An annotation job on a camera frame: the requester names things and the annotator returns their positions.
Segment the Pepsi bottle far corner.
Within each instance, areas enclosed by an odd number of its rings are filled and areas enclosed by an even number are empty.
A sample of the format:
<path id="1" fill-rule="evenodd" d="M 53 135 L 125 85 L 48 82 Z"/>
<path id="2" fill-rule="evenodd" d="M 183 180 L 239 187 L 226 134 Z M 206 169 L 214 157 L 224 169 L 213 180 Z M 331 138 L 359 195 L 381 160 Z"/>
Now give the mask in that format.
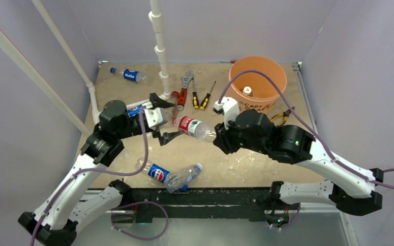
<path id="1" fill-rule="evenodd" d="M 142 71 L 137 71 L 137 70 L 132 70 L 132 69 L 118 69 L 118 68 L 111 68 L 110 73 L 113 74 L 114 76 L 123 78 L 125 80 L 137 83 L 137 84 L 143 84 L 148 82 L 148 77 L 146 74 Z"/>

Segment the clear bottle blue white cap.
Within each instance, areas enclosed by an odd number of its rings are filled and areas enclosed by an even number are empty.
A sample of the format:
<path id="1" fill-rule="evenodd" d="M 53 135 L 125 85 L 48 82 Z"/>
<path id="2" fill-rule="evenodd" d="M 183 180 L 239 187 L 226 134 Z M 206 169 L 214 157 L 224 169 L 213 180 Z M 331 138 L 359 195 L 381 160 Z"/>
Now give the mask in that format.
<path id="1" fill-rule="evenodd" d="M 169 193 L 186 191 L 189 184 L 199 176 L 203 169 L 201 163 L 186 167 L 179 172 L 168 174 L 164 184 Z"/>

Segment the yellow handled pliers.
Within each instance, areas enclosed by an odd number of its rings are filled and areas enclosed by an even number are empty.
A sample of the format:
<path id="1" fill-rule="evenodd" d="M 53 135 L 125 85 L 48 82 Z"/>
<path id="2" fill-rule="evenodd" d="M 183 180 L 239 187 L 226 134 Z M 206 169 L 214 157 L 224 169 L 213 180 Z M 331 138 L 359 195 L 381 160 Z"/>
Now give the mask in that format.
<path id="1" fill-rule="evenodd" d="M 279 114 L 274 115 L 270 121 L 275 125 L 275 126 L 283 126 L 286 124 L 289 116 L 291 115 L 292 111 L 290 109 L 287 109 Z"/>

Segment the gold red label bottle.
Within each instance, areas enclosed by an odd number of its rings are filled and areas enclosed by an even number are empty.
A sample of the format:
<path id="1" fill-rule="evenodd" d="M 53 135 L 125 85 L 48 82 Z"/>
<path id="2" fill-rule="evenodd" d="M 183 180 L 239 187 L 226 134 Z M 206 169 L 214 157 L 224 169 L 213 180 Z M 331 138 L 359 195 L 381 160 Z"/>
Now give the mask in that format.
<path id="1" fill-rule="evenodd" d="M 252 96 L 252 89 L 246 86 L 242 89 L 242 93 L 246 96 Z"/>

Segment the yellow black screwdriver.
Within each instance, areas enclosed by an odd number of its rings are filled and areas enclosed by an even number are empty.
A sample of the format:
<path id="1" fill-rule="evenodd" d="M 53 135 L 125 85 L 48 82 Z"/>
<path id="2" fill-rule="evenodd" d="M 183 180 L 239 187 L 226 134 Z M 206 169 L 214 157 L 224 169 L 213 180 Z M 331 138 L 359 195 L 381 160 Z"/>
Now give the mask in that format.
<path id="1" fill-rule="evenodd" d="M 206 93 L 205 97 L 203 98 L 202 102 L 200 103 L 200 109 L 201 110 L 205 110 L 206 109 L 206 107 L 208 105 L 208 102 L 209 102 L 209 99 L 211 97 L 211 93 L 212 93 L 213 88 L 215 87 L 215 85 L 216 85 L 216 81 L 214 81 L 214 83 L 212 84 L 209 92 Z"/>
<path id="2" fill-rule="evenodd" d="M 196 92 L 195 80 L 194 80 L 194 79 L 192 79 L 192 89 L 193 89 L 193 91 L 192 91 L 192 103 L 193 103 L 193 107 L 194 107 L 195 109 L 198 109 L 199 106 L 200 106 L 200 103 L 199 103 L 199 100 L 198 100 L 198 95 L 197 95 L 197 92 Z"/>

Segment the orange plastic bin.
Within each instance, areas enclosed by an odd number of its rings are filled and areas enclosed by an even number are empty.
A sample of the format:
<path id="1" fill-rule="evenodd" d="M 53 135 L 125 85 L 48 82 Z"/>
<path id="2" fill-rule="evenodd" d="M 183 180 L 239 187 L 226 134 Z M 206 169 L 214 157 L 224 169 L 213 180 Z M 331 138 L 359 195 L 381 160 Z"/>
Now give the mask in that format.
<path id="1" fill-rule="evenodd" d="M 274 60 L 264 56 L 247 56 L 238 59 L 230 68 L 228 79 L 231 80 L 245 70 L 257 70 L 263 72 L 284 92 L 287 86 L 287 76 L 283 68 Z M 252 89 L 252 96 L 242 93 L 244 87 Z M 275 102 L 280 97 L 273 85 L 262 75 L 246 73 L 240 75 L 229 87 L 227 97 L 234 98 L 239 105 L 240 112 L 255 109 L 260 113 L 268 114 Z"/>

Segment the white PVC pipe frame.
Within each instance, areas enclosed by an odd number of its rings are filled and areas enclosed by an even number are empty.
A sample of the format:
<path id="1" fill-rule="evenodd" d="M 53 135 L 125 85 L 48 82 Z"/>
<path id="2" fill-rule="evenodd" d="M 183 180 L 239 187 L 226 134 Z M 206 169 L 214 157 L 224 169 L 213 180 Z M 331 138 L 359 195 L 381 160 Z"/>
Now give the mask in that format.
<path id="1" fill-rule="evenodd" d="M 92 106 L 92 118 L 96 124 L 99 122 L 100 111 L 97 106 L 96 89 L 93 82 L 89 79 L 87 73 L 84 71 L 80 62 L 72 52 L 70 46 L 61 34 L 54 20 L 46 10 L 41 1 L 32 1 L 34 7 L 37 9 L 46 25 L 66 53 L 76 71 L 85 82 Z M 167 100 L 171 97 L 170 79 L 167 71 L 167 58 L 166 50 L 163 39 L 163 21 L 162 14 L 159 9 L 159 1 L 150 1 L 151 11 L 148 13 L 148 18 L 152 23 L 153 30 L 156 37 L 156 46 L 154 50 L 157 54 L 161 70 L 159 72 L 160 80 L 164 88 L 163 94 L 159 98 Z M 91 131 L 84 125 L 84 123 L 72 112 L 66 103 L 59 97 L 59 95 L 50 87 L 47 81 L 42 77 L 38 70 L 32 65 L 31 62 L 22 54 L 18 47 L 8 38 L 8 36 L 0 28 L 0 48 L 9 56 L 9 58 L 42 90 L 42 92 L 51 99 L 56 106 L 64 113 L 64 115 L 78 128 L 83 135 L 90 135 Z"/>

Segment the Pepsi bottle front edge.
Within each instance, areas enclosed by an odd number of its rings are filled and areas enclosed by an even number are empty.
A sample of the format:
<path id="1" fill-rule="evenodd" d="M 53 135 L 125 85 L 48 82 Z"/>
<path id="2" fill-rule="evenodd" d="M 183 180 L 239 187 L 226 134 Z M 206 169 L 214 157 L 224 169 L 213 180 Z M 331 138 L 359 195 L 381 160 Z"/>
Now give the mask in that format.
<path id="1" fill-rule="evenodd" d="M 141 166 L 144 164 L 144 158 L 141 157 L 140 159 L 137 160 L 136 164 L 134 167 L 136 169 L 140 169 Z M 158 181 L 162 184 L 164 184 L 167 187 L 167 182 L 172 181 L 172 176 L 173 174 L 168 171 L 167 169 L 162 168 L 161 166 L 153 163 L 150 160 L 147 160 L 144 168 L 140 172 L 141 174 L 147 175 L 150 177 L 153 181 Z M 188 184 L 183 184 L 180 189 L 177 189 L 175 191 L 182 191 L 185 192 L 188 189 Z"/>

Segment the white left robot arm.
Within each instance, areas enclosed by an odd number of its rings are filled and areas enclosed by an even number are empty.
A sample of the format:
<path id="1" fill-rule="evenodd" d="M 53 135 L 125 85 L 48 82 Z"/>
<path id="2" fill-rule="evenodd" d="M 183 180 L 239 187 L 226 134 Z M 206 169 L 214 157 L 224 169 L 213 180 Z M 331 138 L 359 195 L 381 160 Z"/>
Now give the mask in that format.
<path id="1" fill-rule="evenodd" d="M 123 139 L 151 133 L 161 145 L 169 143 L 178 132 L 161 133 L 168 121 L 166 110 L 174 104 L 149 95 L 138 114 L 130 115 L 126 104 L 112 100 L 105 104 L 99 121 L 81 148 L 80 155 L 63 181 L 49 198 L 33 212 L 24 212 L 19 224 L 31 234 L 30 244 L 71 245 L 77 235 L 106 211 L 132 206 L 132 189 L 120 180 L 113 181 L 98 195 L 82 201 L 91 184 L 123 151 Z"/>

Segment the red handled adjustable wrench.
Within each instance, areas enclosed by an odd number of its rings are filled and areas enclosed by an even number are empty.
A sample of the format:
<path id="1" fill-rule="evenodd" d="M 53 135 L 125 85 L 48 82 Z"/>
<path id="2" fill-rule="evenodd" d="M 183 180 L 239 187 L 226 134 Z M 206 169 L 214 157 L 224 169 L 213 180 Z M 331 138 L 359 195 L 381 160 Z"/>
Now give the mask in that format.
<path id="1" fill-rule="evenodd" d="M 186 72 L 184 76 L 181 77 L 182 79 L 182 87 L 179 92 L 178 100 L 177 100 L 177 110 L 182 111 L 184 109 L 184 105 L 186 102 L 187 98 L 187 89 L 188 89 L 188 84 L 193 80 L 193 73 L 192 71 Z"/>

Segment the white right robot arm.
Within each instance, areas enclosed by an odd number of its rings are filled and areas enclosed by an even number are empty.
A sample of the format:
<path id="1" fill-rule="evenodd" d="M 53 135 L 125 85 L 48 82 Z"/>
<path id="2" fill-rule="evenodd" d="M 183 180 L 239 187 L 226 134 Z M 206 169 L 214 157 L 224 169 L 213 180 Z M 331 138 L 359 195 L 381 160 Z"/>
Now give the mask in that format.
<path id="1" fill-rule="evenodd" d="M 309 169 L 324 178 L 317 183 L 274 181 L 267 201 L 275 209 L 303 202 L 321 203 L 349 215 L 364 216 L 382 208 L 383 196 L 375 191 L 375 184 L 338 165 L 342 158 L 331 158 L 323 144 L 301 127 L 275 126 L 265 114 L 247 110 L 227 125 L 217 124 L 214 131 L 213 144 L 225 154 L 248 149 L 279 163 Z"/>

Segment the yellow black screwdriver right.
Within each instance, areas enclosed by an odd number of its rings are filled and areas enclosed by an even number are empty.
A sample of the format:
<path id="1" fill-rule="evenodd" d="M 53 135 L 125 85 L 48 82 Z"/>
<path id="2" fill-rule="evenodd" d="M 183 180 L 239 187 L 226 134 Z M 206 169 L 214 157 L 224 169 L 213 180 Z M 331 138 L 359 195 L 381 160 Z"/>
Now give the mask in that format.
<path id="1" fill-rule="evenodd" d="M 208 105 L 208 102 L 209 102 L 209 99 L 211 97 L 211 93 L 212 93 L 213 88 L 215 87 L 215 85 L 216 85 L 216 81 L 214 81 L 214 83 L 212 84 L 209 92 L 206 93 L 205 97 L 203 98 L 202 102 L 200 103 L 200 109 L 201 110 L 205 110 L 206 109 L 206 107 Z"/>

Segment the red blue screwdriver far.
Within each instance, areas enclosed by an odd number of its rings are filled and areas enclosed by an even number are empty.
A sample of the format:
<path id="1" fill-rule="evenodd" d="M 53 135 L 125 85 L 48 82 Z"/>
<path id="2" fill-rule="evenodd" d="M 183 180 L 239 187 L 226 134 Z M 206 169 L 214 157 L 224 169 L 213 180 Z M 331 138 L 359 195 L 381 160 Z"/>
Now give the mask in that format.
<path id="1" fill-rule="evenodd" d="M 220 61 L 221 63 L 234 64 L 236 60 Z"/>

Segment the black aluminium base frame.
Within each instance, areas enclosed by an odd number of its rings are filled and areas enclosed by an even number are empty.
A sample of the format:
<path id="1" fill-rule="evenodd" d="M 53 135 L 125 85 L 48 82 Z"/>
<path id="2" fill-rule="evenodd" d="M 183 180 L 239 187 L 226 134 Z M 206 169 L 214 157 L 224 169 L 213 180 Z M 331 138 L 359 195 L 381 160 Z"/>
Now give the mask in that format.
<path id="1" fill-rule="evenodd" d="M 276 214 L 296 212 L 298 203 L 287 204 L 276 192 L 278 186 L 242 188 L 189 188 L 170 194 L 162 188 L 132 188 L 114 180 L 110 188 L 122 195 L 121 206 L 131 204 L 136 223 L 155 218 L 247 219 L 251 222 L 277 222 Z"/>

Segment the Pepsi bottle by pipe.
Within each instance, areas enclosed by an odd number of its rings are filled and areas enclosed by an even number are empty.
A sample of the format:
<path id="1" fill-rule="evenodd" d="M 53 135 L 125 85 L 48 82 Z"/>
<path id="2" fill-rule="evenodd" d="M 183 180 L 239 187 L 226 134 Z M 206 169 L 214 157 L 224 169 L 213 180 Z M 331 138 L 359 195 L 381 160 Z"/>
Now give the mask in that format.
<path id="1" fill-rule="evenodd" d="M 134 117 L 134 116 L 138 115 L 139 112 L 141 111 L 141 109 L 144 109 L 144 106 L 143 106 L 143 105 L 138 105 L 138 106 L 135 107 L 135 108 L 129 109 L 129 110 L 128 110 L 128 115 L 129 115 L 129 117 Z"/>

